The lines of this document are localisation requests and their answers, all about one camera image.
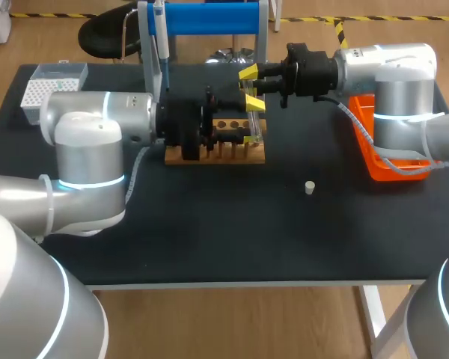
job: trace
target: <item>cable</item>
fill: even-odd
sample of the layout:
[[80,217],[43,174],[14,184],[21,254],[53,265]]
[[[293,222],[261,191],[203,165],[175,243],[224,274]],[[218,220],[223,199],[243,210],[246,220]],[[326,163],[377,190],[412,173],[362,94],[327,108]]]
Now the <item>cable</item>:
[[143,158],[144,154],[148,151],[149,147],[143,147],[140,152],[138,152],[138,155],[136,155],[135,163],[133,163],[133,169],[132,169],[132,175],[129,178],[129,185],[128,185],[128,191],[126,191],[125,195],[125,204],[128,203],[129,199],[131,198],[133,194],[133,189],[135,188],[135,181],[136,176],[138,175],[138,168],[140,167],[141,159]]
[[[327,101],[327,102],[332,102],[335,105],[337,105],[338,108],[341,111],[343,111],[351,119],[352,123],[354,123],[356,125],[356,127],[358,127],[359,131],[362,133],[364,138],[366,138],[366,141],[371,146],[374,146],[373,139],[371,138],[371,136],[369,135],[367,130],[364,128],[361,121],[358,120],[358,118],[343,103],[338,102],[337,100],[332,99],[330,97],[326,97],[326,96],[317,96],[314,98],[314,101]],[[413,175],[417,175],[417,174],[423,174],[424,172],[431,171],[434,168],[439,169],[439,168],[449,167],[449,162],[441,162],[441,164],[439,166],[429,165],[424,168],[419,168],[418,170],[412,170],[412,171],[411,170],[403,170],[401,168],[396,167],[396,165],[394,163],[392,163],[391,161],[389,161],[389,159],[382,157],[378,153],[377,153],[377,155],[387,166],[389,166],[390,169],[392,169],[394,172],[396,172],[398,174],[402,174],[404,176],[413,176]]]

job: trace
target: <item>test tube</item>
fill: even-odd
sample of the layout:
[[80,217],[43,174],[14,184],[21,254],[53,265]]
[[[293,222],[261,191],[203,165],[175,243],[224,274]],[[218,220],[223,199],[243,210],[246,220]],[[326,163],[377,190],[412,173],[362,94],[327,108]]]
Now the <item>test tube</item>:
[[[253,81],[246,80],[244,81],[245,93],[249,96],[254,96],[253,91]],[[249,131],[251,133],[253,142],[261,142],[263,141],[263,134],[261,133],[260,126],[260,115],[257,111],[248,112],[248,120],[249,120]]]

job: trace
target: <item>small white cap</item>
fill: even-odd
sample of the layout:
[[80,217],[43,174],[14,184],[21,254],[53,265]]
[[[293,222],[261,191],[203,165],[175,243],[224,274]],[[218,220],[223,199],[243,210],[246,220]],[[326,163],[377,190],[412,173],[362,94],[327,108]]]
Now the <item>small white cap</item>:
[[305,183],[305,191],[306,191],[306,194],[313,194],[314,187],[316,187],[316,185],[314,184],[313,181],[307,181],[307,182]]

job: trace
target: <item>wooden floor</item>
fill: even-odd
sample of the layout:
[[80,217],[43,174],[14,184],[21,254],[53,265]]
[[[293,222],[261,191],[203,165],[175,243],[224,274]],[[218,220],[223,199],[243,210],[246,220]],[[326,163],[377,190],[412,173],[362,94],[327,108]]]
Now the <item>wooden floor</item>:
[[[101,13],[120,4],[120,0],[17,0],[12,11]],[[333,15],[449,16],[449,0],[284,0],[283,16]],[[83,22],[14,19],[8,43],[0,45],[0,105],[20,64],[62,59],[100,62],[77,44]],[[351,46],[429,43],[438,53],[438,82],[449,103],[449,22],[346,22],[344,32]],[[251,38],[244,42],[252,46]],[[285,56],[287,42],[306,42],[329,55],[339,46],[330,25],[283,23],[278,34],[269,33],[271,61]],[[229,37],[181,37],[179,59],[202,62],[229,45]],[[380,291],[390,316],[407,288]],[[349,287],[101,292],[100,300],[109,317],[108,359],[369,357],[359,306]],[[395,355],[407,357],[404,348]]]

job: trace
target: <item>table leg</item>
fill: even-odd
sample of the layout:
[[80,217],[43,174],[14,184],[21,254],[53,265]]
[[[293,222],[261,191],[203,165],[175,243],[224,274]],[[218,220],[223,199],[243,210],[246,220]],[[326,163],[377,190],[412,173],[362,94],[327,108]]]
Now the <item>table leg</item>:
[[388,359],[405,340],[406,309],[417,288],[418,286],[413,286],[409,290],[392,317],[386,322],[377,286],[359,287],[373,359]]
[[377,286],[360,286],[359,294],[364,309],[367,332],[371,343],[377,338],[381,330],[386,325],[386,317],[382,309],[381,297]]
[[281,8],[283,7],[283,0],[275,0],[275,1],[276,1],[275,32],[278,32],[279,26],[281,24]]

